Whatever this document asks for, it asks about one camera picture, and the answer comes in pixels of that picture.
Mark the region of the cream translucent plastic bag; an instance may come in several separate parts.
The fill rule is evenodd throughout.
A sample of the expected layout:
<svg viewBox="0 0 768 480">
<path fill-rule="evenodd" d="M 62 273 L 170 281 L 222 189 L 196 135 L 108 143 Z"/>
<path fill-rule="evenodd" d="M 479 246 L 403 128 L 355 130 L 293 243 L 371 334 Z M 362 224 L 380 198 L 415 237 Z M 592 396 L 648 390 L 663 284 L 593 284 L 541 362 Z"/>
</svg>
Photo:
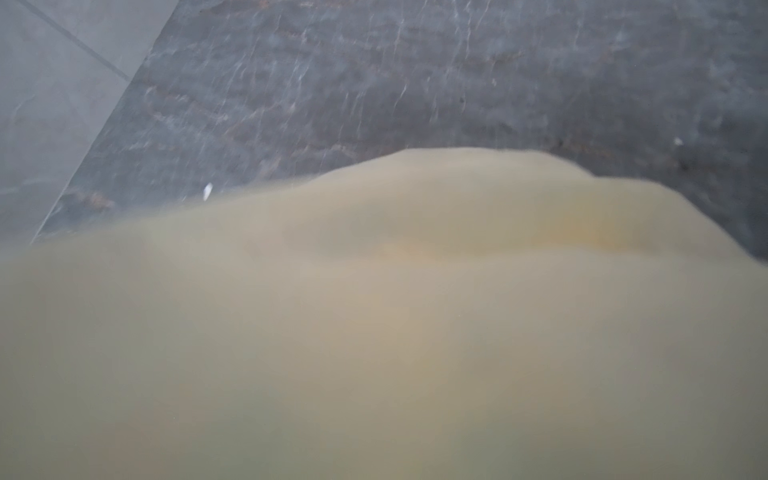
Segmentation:
<svg viewBox="0 0 768 480">
<path fill-rule="evenodd" d="M 679 193 L 417 149 L 1 262 L 5 479 L 763 479 L 767 266 Z"/>
</svg>

